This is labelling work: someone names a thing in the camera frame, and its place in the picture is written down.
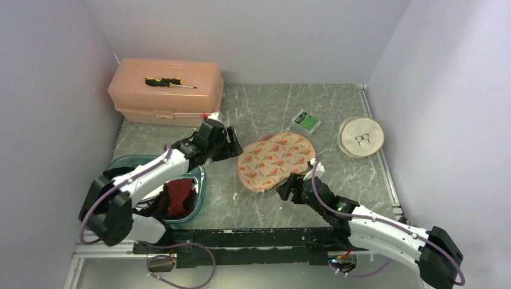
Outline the floral mesh laundry bag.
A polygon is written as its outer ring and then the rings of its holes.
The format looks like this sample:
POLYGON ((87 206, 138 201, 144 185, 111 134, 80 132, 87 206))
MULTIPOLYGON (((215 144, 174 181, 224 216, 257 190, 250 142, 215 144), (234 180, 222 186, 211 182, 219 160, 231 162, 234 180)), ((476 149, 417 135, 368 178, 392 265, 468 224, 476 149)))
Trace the floral mesh laundry bag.
POLYGON ((316 151, 307 138, 283 132, 245 146, 237 157, 236 170, 247 189, 267 191, 285 181, 291 173, 307 171, 308 162, 315 157, 316 151))

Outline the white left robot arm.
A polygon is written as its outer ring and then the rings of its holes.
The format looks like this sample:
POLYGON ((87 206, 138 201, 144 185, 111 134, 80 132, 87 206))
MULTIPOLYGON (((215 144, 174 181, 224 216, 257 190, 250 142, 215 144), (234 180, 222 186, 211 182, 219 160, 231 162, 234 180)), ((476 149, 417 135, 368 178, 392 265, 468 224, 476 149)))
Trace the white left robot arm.
POLYGON ((115 246, 125 239, 150 245, 159 253, 173 245, 173 230, 162 219, 143 216, 136 205, 150 192, 199 167, 207 160, 222 161, 242 153, 235 129, 212 117, 204 120, 189 138, 166 145, 162 155, 126 174, 97 177, 90 185, 79 219, 80 242, 84 231, 92 231, 98 241, 115 246))

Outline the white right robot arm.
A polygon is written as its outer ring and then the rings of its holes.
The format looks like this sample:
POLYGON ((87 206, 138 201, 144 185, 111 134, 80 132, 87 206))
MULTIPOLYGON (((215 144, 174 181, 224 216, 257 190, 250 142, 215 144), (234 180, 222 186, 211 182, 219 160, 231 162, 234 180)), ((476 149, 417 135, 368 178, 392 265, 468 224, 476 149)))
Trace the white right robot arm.
POLYGON ((446 230, 416 228, 383 217, 358 202, 335 195, 318 177, 291 174, 277 187, 282 200, 308 205, 332 228, 340 250, 367 249, 410 267, 433 288, 463 286, 463 254, 446 230))

